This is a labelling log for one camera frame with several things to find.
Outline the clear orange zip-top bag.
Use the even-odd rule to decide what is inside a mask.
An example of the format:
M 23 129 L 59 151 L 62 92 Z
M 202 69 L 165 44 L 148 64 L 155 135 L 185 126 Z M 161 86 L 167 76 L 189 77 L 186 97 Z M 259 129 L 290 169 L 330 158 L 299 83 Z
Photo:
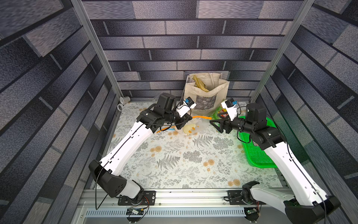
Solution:
M 212 117 L 208 116 L 193 116 L 193 119 L 187 122 L 183 128 L 177 129 L 176 126 L 169 128 L 167 130 L 175 130 L 181 135 L 194 135 L 198 132 L 205 130 L 210 125 L 210 120 Z

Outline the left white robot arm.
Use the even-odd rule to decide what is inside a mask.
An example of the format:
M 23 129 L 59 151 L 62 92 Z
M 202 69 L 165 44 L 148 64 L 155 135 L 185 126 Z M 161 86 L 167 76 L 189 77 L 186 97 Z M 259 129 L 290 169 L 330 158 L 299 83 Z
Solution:
M 190 97 L 181 103 L 169 93 L 160 94 L 157 102 L 143 110 L 128 134 L 101 160 L 93 160 L 89 164 L 95 186 L 100 186 L 109 197 L 125 196 L 139 203 L 144 189 L 133 180 L 121 176 L 121 173 L 137 149 L 157 130 L 175 126 L 181 129 L 192 120 L 191 110 L 196 103 Z

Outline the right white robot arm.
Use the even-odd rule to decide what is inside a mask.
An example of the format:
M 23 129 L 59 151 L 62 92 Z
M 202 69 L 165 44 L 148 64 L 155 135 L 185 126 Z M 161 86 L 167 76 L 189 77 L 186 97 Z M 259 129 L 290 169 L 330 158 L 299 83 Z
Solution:
M 237 130 L 249 134 L 249 141 L 272 159 L 293 192 L 284 194 L 251 181 L 242 186 L 240 196 L 227 196 L 226 201 L 265 203 L 284 213 L 293 224 L 316 224 L 339 208 L 341 203 L 337 197 L 329 196 L 310 177 L 291 151 L 284 134 L 278 128 L 268 126 L 265 107 L 257 103 L 247 104 L 245 118 L 238 117 L 240 105 L 233 99 L 223 101 L 222 108 L 227 111 L 227 117 L 212 120 L 210 124 L 220 133 Z

